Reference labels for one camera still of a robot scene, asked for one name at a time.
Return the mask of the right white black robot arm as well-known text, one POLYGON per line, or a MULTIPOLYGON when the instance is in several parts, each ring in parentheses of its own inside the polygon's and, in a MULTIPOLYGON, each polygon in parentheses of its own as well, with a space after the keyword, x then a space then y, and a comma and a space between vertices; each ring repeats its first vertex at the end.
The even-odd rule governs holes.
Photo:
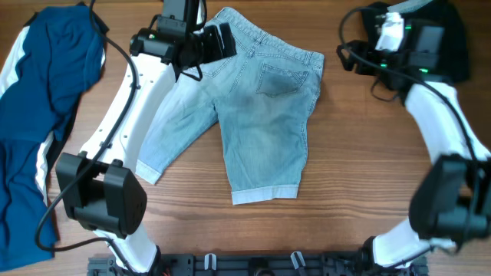
POLYGON ((476 138, 448 77, 438 69, 445 29, 431 21, 385 21, 375 46, 342 40, 343 60, 379 74, 414 118, 431 167, 410 201, 407 218, 369 238, 353 266, 358 274, 394 274, 441 250, 490 237, 490 151, 476 138))

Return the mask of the light blue denim shorts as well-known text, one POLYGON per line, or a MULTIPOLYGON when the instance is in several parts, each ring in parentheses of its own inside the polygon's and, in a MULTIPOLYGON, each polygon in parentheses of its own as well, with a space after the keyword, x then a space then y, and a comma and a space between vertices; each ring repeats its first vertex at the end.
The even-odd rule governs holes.
POLYGON ((211 20, 227 23, 232 57, 180 75, 162 101, 140 149, 136 172, 155 183, 211 126, 221 129, 223 159, 236 205, 298 194, 308 159, 307 122, 321 93, 323 54, 263 31, 233 8, 211 20))

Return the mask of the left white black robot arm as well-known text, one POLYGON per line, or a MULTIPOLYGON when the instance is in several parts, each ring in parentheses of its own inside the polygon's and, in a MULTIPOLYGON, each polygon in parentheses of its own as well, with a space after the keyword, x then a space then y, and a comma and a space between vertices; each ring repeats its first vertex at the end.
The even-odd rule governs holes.
POLYGON ((55 171, 68 218, 112 251, 106 274, 164 275, 159 247, 142 220, 147 194, 137 159, 164 97, 190 68, 232 57, 228 24, 208 26, 203 1, 166 1, 123 53, 125 78, 101 124, 78 154, 64 153, 55 171))

